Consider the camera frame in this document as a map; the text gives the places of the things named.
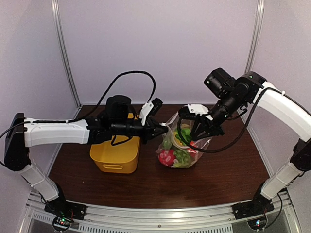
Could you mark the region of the green toy broccoli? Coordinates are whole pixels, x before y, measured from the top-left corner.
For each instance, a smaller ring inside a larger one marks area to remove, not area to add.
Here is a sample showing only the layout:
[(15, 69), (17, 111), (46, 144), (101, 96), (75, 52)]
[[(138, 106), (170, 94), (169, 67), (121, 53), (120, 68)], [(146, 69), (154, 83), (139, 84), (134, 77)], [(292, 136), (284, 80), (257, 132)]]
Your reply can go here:
[(164, 150), (169, 150), (172, 147), (172, 142), (169, 137), (163, 139), (162, 146)]

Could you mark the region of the dark green carrot leaves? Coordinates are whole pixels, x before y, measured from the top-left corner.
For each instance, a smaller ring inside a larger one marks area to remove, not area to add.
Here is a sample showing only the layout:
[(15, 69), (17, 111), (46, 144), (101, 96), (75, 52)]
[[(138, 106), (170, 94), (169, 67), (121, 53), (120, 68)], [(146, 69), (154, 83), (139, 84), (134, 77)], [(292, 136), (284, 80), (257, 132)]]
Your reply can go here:
[[(181, 135), (182, 137), (188, 142), (190, 143), (192, 140), (191, 140), (191, 130), (189, 128), (183, 128), (181, 129)], [(185, 146), (186, 144), (181, 140), (181, 137), (179, 136), (178, 134), (178, 130), (175, 130), (174, 131), (174, 137), (176, 139), (176, 141), (180, 144), (180, 145), (183, 145)]]

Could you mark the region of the yellow toy lemon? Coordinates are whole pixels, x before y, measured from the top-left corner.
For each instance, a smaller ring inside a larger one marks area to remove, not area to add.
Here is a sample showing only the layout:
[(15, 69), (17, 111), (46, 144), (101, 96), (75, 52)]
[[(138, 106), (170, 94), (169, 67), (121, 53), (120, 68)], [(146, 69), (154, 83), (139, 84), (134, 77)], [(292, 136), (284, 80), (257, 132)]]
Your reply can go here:
[[(191, 142), (191, 135), (190, 135), (190, 133), (191, 133), (190, 125), (182, 124), (181, 125), (181, 135), (188, 143)], [(173, 134), (174, 134), (175, 140), (176, 140), (178, 145), (186, 146), (186, 144), (181, 140), (181, 137), (179, 136), (177, 129), (175, 129)]]

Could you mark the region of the orange toy carrot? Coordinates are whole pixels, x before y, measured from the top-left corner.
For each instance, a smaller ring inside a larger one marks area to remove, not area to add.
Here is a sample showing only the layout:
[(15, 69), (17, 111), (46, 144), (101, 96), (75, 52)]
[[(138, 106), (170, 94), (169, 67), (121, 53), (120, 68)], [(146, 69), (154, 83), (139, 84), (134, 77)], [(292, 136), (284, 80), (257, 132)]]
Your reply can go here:
[[(191, 146), (195, 146), (195, 141), (190, 142)], [(199, 151), (195, 150), (194, 148), (188, 147), (186, 152), (190, 154), (190, 156), (195, 156)]]

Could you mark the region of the clear zip top bag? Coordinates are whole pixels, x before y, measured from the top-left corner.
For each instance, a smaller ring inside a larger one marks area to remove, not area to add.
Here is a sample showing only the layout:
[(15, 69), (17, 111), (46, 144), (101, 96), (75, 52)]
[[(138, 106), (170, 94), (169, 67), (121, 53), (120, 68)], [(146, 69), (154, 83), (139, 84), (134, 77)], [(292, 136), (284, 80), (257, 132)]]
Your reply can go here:
[[(176, 140), (175, 140), (174, 134), (173, 134), (175, 129), (177, 129), (178, 120), (179, 120), (179, 115), (176, 113), (166, 122), (166, 125), (168, 127), (168, 132), (166, 134), (164, 134), (162, 137), (163, 137), (163, 139), (166, 138), (166, 137), (170, 138), (170, 140), (172, 142), (172, 147), (170, 149), (173, 149), (174, 151), (175, 150), (184, 150), (184, 151), (186, 151), (188, 146), (180, 146), (180, 145), (178, 145)], [(190, 129), (192, 129), (192, 126), (193, 126), (194, 123), (193, 123), (193, 121), (190, 121), (190, 120), (182, 120), (181, 121), (181, 125), (182, 124), (188, 124), (188, 125), (190, 125)], [(197, 140), (197, 141), (195, 141), (195, 146), (194, 147), (200, 148), (200, 149), (207, 149), (208, 146), (210, 145), (211, 139), (212, 139), (211, 137), (208, 137), (208, 138), (203, 138), (203, 139)], [(163, 151), (163, 150), (164, 149), (163, 149), (163, 146), (162, 146), (162, 143), (161, 143), (159, 145), (158, 149), (155, 152), (156, 156), (158, 157), (158, 160), (159, 160), (160, 152)], [(192, 156), (192, 158), (194, 159), (194, 161), (192, 162), (192, 166), (201, 158), (202, 154), (203, 153), (199, 151), (195, 156)]]

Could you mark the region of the red toy apple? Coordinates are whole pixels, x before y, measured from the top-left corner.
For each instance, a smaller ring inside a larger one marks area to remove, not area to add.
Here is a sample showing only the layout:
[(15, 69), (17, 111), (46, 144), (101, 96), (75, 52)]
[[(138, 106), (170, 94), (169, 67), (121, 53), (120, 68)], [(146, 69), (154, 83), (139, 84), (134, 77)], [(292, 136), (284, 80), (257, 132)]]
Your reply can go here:
[(175, 160), (175, 155), (174, 155), (173, 149), (163, 150), (160, 152), (159, 161), (161, 162), (161, 164), (171, 167), (174, 164), (174, 160)]

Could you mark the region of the light green toy lettuce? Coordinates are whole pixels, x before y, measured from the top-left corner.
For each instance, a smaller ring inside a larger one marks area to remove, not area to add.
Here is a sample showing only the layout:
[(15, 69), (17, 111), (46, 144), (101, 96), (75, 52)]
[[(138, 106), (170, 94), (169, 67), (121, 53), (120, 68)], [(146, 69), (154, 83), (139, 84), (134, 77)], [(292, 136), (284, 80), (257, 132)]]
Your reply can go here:
[(175, 159), (173, 161), (173, 166), (177, 168), (189, 168), (192, 166), (192, 162), (194, 159), (190, 155), (190, 153), (184, 150), (175, 150), (173, 152)]

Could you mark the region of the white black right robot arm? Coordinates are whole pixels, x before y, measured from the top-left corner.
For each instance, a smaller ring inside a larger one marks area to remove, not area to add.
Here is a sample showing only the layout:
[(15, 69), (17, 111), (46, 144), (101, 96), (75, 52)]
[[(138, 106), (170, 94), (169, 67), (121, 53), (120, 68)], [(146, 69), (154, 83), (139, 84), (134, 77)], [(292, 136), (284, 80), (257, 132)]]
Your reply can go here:
[(298, 136), (298, 142), (288, 162), (260, 186), (249, 203), (249, 210), (253, 214), (260, 214), (279, 191), (303, 173), (310, 171), (311, 114), (284, 91), (277, 89), (271, 82), (252, 71), (235, 79), (222, 68), (218, 68), (206, 77), (204, 85), (219, 100), (211, 108), (201, 104), (187, 105), (190, 115), (198, 125), (193, 140), (197, 140), (205, 133), (208, 136), (222, 135), (221, 125), (238, 108), (249, 104), (252, 108), (247, 122), (250, 122), (252, 114), (259, 107), (273, 115)]

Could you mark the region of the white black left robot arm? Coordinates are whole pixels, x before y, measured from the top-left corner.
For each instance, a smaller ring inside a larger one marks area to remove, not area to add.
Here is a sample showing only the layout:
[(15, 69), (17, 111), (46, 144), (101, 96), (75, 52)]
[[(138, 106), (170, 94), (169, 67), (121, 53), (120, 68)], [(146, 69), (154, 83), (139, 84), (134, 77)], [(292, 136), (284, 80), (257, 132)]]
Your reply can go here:
[(139, 137), (143, 143), (167, 132), (167, 128), (152, 119), (162, 107), (162, 100), (146, 102), (138, 117), (129, 118), (133, 107), (131, 99), (123, 95), (109, 97), (105, 109), (97, 117), (73, 120), (37, 120), (15, 115), (5, 139), (4, 165), (39, 192), (51, 208), (60, 216), (70, 211), (70, 205), (61, 188), (47, 177), (29, 157), (29, 149), (48, 144), (97, 145), (116, 137)]

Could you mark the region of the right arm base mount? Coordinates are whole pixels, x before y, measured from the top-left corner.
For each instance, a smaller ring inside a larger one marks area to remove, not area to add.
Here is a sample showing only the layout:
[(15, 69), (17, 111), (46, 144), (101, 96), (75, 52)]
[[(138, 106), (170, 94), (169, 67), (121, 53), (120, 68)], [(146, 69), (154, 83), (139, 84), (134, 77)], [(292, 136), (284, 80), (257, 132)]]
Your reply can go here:
[(274, 209), (272, 201), (264, 197), (253, 198), (250, 201), (239, 202), (232, 205), (233, 214), (236, 220), (263, 215)]

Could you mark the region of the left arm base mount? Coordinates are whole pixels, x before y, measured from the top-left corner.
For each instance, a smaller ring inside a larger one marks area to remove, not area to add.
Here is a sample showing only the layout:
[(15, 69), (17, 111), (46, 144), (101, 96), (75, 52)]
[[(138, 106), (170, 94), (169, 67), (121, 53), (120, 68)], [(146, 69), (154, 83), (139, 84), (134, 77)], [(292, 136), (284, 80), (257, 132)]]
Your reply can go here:
[(86, 206), (66, 200), (56, 199), (45, 204), (44, 211), (59, 217), (84, 220)]

